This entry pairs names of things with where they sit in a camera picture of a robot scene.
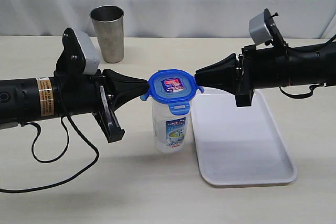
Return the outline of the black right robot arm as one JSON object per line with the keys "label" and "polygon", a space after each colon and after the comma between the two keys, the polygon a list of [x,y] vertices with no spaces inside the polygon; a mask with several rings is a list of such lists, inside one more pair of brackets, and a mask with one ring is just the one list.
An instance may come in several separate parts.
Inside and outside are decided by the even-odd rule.
{"label": "black right robot arm", "polygon": [[232,94],[237,107],[252,105],[256,89],[308,85],[304,94],[284,93],[292,99],[305,99],[317,87],[335,85],[335,37],[327,42],[290,47],[284,40],[269,9],[249,21],[252,45],[223,60],[196,70],[197,85]]}

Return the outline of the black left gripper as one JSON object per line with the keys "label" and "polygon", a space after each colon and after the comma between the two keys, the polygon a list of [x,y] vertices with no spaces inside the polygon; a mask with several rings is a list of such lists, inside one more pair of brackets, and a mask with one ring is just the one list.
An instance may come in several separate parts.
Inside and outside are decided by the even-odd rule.
{"label": "black left gripper", "polygon": [[122,140],[124,130],[114,112],[146,94],[148,82],[111,69],[101,72],[99,67],[94,75],[83,74],[85,60],[74,28],[65,29],[62,45],[64,49],[57,60],[54,78],[64,111],[71,115],[91,113],[109,143]]}

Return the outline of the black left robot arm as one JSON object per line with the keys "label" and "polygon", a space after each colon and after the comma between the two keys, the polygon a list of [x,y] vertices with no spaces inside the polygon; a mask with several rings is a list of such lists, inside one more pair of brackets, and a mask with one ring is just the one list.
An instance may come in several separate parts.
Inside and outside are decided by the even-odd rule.
{"label": "black left robot arm", "polygon": [[88,34],[68,27],[52,77],[1,81],[1,128],[70,115],[93,114],[109,143],[122,140],[115,111],[147,93],[145,79],[99,69]]}

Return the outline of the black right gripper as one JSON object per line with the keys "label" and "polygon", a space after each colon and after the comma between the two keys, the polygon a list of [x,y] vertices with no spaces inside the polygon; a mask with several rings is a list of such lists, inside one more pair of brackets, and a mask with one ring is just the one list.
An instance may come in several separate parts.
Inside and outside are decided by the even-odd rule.
{"label": "black right gripper", "polygon": [[236,54],[196,70],[198,86],[215,88],[235,95],[238,107],[251,106],[254,90],[289,84],[287,43],[275,24],[269,9],[264,9],[265,22],[272,39],[264,44],[242,48],[236,65]]}

